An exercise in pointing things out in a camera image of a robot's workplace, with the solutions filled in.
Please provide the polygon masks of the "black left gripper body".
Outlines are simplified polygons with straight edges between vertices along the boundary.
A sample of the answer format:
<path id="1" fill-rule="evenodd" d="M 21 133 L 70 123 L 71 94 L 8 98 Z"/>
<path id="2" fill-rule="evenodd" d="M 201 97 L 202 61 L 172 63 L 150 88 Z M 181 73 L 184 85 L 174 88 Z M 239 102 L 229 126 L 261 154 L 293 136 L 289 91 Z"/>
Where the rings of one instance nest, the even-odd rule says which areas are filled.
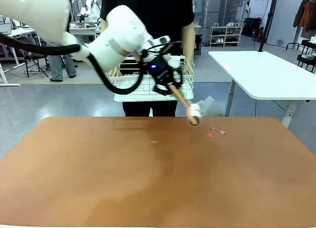
<path id="1" fill-rule="evenodd" d="M 168 64 L 162 54 L 158 54 L 151 61 L 144 63 L 144 68 L 154 79 L 156 88 L 164 86 L 168 89 L 169 85 L 178 88 L 178 83 L 174 79 L 175 69 Z"/>

